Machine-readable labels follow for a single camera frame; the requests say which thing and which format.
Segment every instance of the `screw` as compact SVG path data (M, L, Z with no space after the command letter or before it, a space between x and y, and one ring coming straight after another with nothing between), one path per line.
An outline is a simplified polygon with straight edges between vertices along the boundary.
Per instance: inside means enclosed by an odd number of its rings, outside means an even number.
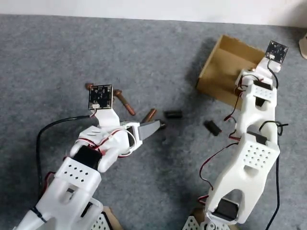
M127 100L124 98L124 96L121 93L122 93L122 90L113 90L113 95L116 96L122 102L122 104L125 106L128 112L132 116L134 116L135 115L134 109L129 105L129 103L127 102Z
M86 84L85 84L85 88L86 88L87 90L90 90L92 86L94 86L94 83L86 83Z
M144 117L144 119L142 120L142 123L151 121L156 112L157 110L155 108L151 109L146 115L146 117Z

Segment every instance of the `white wall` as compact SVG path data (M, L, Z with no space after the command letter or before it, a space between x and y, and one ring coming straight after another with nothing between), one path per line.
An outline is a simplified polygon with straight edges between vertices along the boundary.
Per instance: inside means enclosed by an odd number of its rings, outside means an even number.
M307 27L307 0L0 0L0 13Z

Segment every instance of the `cardboard box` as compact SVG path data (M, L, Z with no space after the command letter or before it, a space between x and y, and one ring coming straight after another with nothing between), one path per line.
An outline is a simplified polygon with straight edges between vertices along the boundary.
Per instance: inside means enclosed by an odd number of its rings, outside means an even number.
M235 106L235 81L242 69L255 68L264 52L236 38L223 35L207 59L197 82L197 90ZM241 108L241 99L237 108Z

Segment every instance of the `white plastic part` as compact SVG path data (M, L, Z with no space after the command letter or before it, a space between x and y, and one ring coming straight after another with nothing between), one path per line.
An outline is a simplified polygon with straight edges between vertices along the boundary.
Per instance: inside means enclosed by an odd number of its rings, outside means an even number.
M100 127L119 126L119 117L113 109L98 109L95 117Z
M120 148L110 148L106 151L106 154L102 156L99 164L98 171L101 173L105 173L114 162L116 162L118 156L120 154Z
M307 59L307 34L301 40L299 40L299 48L303 58Z
M106 141L99 149L100 150L108 150L114 146L120 149L120 154L125 154L129 152L129 139L128 134L125 131L119 131L114 135L110 136L110 134L117 129L124 129L124 127L118 126L107 126L107 127L95 127L91 126L86 130L82 131L79 134L78 140L75 145L72 147L70 151L70 156L73 157L78 150L83 145L88 145L88 142L84 140L79 140L80 138L88 139L99 145L104 139L110 137L108 141Z
M100 181L98 171L67 157L36 205L47 223L45 224L33 211L28 211L16 230L90 229L103 211L103 205L92 198ZM92 205L81 218L89 202Z
M257 65L255 72L263 77L272 78L272 73L268 69L268 63L273 72L278 73L281 70L281 64L276 61L270 61L268 58L264 57Z
M265 99L262 107L255 105L256 97ZM240 137L246 133L250 125L255 125L258 128L264 121L275 120L275 107L277 105L277 90L273 88L271 91L259 87L255 84L249 85L243 96L241 114L236 124L236 133ZM277 143L277 126L274 123L266 124L270 129L266 130L264 136L270 141Z
M121 122L120 125L124 129L127 129L129 127L132 128L133 135L134 135L135 140L136 140L134 150L138 149L143 144L143 141L140 140L140 135L139 135L139 130L138 130L140 123L139 122L127 122L127 121L125 121L125 122Z
M90 230L111 230L103 213L98 216L96 222L94 222Z
M182 230L200 230L200 226L193 216L189 216Z
M210 219L225 224L244 223L260 198L278 155L276 143L267 141L266 145L262 145L256 142L255 136L244 133L233 159L218 176L214 189L209 191L206 211ZM235 189L242 192L237 219L226 221L212 215L220 200Z
M272 85L273 79L269 76L270 75L263 76L263 74L256 72L255 69L254 71L248 71L243 69L241 70L238 78L236 79L235 85L238 86L240 80L242 80L241 82L242 85L251 85L254 82L254 80L257 80L257 78L259 78L261 82Z

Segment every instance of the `robotic arm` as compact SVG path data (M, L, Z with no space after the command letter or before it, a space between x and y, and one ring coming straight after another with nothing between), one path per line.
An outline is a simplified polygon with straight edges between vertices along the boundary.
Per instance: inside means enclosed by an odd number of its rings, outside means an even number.
M99 126L79 134L54 180L15 230L95 229L93 223L103 211L102 203L92 197L101 182L100 173L118 158L132 154L160 127L159 121L120 122L112 109L112 86L91 90L96 92L91 92L89 106Z
M253 71L242 70L235 82L242 91L241 114L236 124L239 143L233 159L209 191L205 214L213 223L244 223L263 193L269 171L280 154L275 122L277 88L272 77L279 72L288 48L271 41L265 57ZM248 131L256 126L260 133ZM238 189L242 200L225 196Z

